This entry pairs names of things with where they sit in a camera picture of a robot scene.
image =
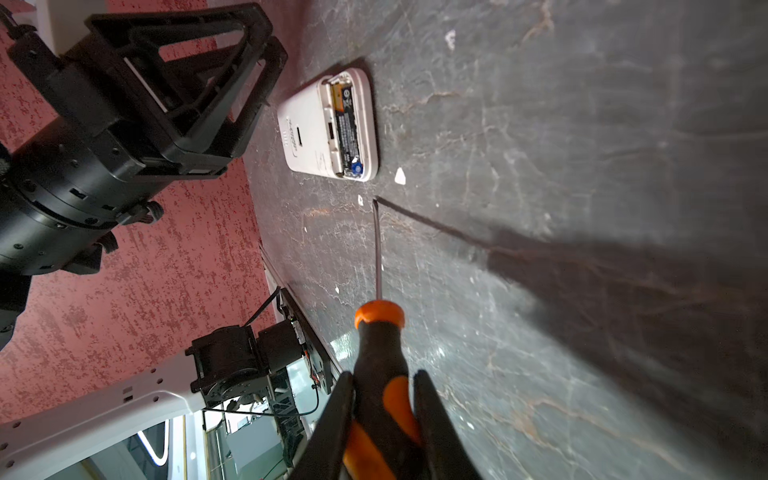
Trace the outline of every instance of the white plastic device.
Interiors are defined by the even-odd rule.
[[[351,156],[359,162],[353,159],[352,167],[345,160],[345,152],[355,149],[343,143],[343,138],[349,138],[345,130],[351,122],[339,119],[344,112],[334,107],[334,91],[340,91],[339,87],[351,92],[351,98],[343,100],[345,108],[349,107],[347,101],[352,102],[351,112],[346,111],[354,118],[356,151]],[[361,182],[371,180],[379,171],[371,87],[366,73],[359,68],[348,68],[308,85],[277,108],[277,122],[286,162],[293,171]]]

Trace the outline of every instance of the black and orange handle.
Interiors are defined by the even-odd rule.
[[[416,478],[425,468],[419,424],[408,396],[408,363],[399,305],[373,300],[355,315],[360,349],[355,363],[355,408],[344,465],[354,480]]]

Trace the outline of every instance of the screwdriver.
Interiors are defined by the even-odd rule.
[[[344,465],[354,480],[418,478],[425,471],[422,437],[408,395],[408,363],[400,330],[406,315],[382,298],[379,201],[373,205],[376,299],[355,314],[360,348],[353,373],[355,407]]]

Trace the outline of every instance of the pink floor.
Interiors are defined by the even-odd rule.
[[[3,3],[11,8],[17,2]],[[204,0],[109,2],[113,12],[205,8]],[[0,32],[0,141],[13,151],[55,112],[9,61]],[[37,276],[0,352],[0,423],[156,365],[220,326],[242,323],[269,295],[242,160],[219,180],[176,183],[153,226],[119,227],[101,272]],[[273,322],[265,313],[254,325]]]

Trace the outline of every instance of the battery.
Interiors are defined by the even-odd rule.
[[[363,173],[363,165],[360,162],[360,151],[357,144],[357,124],[355,122],[352,88],[351,84],[345,83],[331,85],[333,112],[336,116],[336,131],[339,134],[339,153],[344,176],[360,177]]]

